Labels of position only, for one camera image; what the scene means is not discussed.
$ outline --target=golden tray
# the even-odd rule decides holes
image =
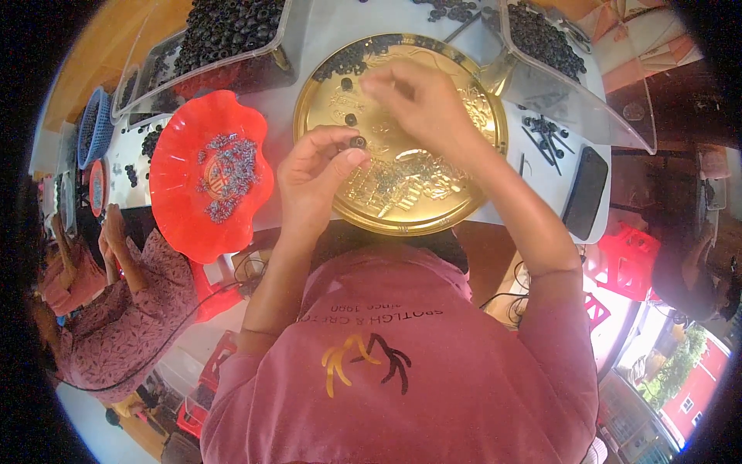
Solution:
[[[476,127],[503,156],[507,154],[505,110],[499,98],[489,97],[473,78],[479,66],[443,42],[408,33],[360,39],[326,59],[299,94],[294,140],[317,125],[345,125],[345,116],[353,113],[358,120],[356,128],[372,154],[372,167],[365,171],[356,169],[350,175],[335,195],[333,209],[350,223],[371,232],[396,236],[432,234],[456,225],[484,204],[486,198],[479,187],[464,172],[422,149],[378,103],[366,98],[358,75],[332,73],[322,82],[313,78],[339,53],[351,47],[357,50],[359,42],[366,47],[364,50],[374,46],[378,50],[378,43],[390,37],[401,38],[400,45],[383,47],[386,53],[365,53],[368,68],[382,66],[394,58],[410,58],[448,73]],[[344,77],[352,80],[352,90],[341,88]]]

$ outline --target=white table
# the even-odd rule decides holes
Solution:
[[[304,50],[301,60],[300,73],[297,82],[288,88],[279,88],[256,94],[242,95],[238,101],[246,106],[259,110],[268,121],[268,135],[263,145],[263,153],[268,163],[275,170],[293,147],[293,115],[298,94],[305,81],[311,76],[322,61],[330,54],[339,50],[344,45],[357,39],[378,33],[417,33],[424,36],[443,40],[456,30],[461,23],[449,19],[442,19],[431,23],[427,21],[430,8],[413,4],[411,1],[400,0],[372,0],[360,3],[355,0],[334,1],[315,0],[312,11],[309,14]],[[467,54],[480,65],[491,62],[500,52],[499,49],[482,46],[484,26],[481,21],[474,22],[468,29],[457,36],[451,45]],[[579,48],[573,47],[575,53],[585,60],[588,73],[581,76],[585,86],[605,101],[603,81],[594,60],[585,55]],[[565,157],[558,160],[562,176],[557,174],[554,167],[549,166],[542,155],[533,146],[520,128],[524,116],[537,117],[532,111],[520,111],[514,104],[503,102],[508,119],[508,162],[515,168],[519,168],[521,153],[525,153],[526,160],[530,164],[524,168],[523,177],[526,182],[543,198],[549,206],[561,216],[567,203],[567,199],[574,182],[579,162],[579,155],[584,145],[592,146],[598,154],[607,162],[608,179],[601,197],[600,207],[593,224],[588,240],[584,243],[597,242],[605,231],[608,221],[608,204],[611,191],[611,147],[596,146],[590,144],[577,134],[570,134],[567,143],[577,154],[565,150]],[[147,206],[150,204],[148,181],[145,173],[148,171],[147,158],[141,156],[141,145],[146,132],[138,134],[137,130],[121,134],[125,127],[125,121],[119,123],[114,131],[110,148],[106,154],[107,166],[113,163],[121,165],[122,173],[115,174],[109,179],[111,189],[109,201],[116,202],[121,207]],[[134,164],[139,182],[132,189],[126,177],[123,166]],[[255,215],[255,230],[271,229],[280,226],[281,207],[280,192],[274,190],[274,194]],[[479,222],[502,224],[497,211],[491,203],[485,204],[473,213],[468,220]],[[583,241],[573,236],[576,243]]]

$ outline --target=red plastic bowl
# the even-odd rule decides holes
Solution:
[[[239,252],[250,244],[252,217],[273,192],[273,171],[263,157],[267,131],[263,115],[237,103],[230,91],[211,92],[175,112],[157,141],[149,174],[154,219],[175,250],[197,263],[210,264],[219,255]],[[237,134],[257,144],[257,182],[222,223],[213,222],[204,212],[216,198],[211,189],[196,190],[215,153],[206,145],[218,134]],[[201,150],[208,155],[199,165]]]

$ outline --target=black phone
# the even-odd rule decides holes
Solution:
[[[562,216],[562,222],[569,232],[580,240],[587,240],[590,236],[607,179],[608,164],[605,160],[592,147],[583,148],[577,176]]]

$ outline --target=blue basket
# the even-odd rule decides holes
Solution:
[[[98,103],[98,111],[93,112]],[[111,96],[103,91],[103,87],[95,89],[85,112],[82,113],[82,121],[77,134],[77,167],[85,169],[88,164],[103,157],[111,136],[114,134],[114,126],[111,124]],[[90,139],[90,146],[85,151],[83,140]]]

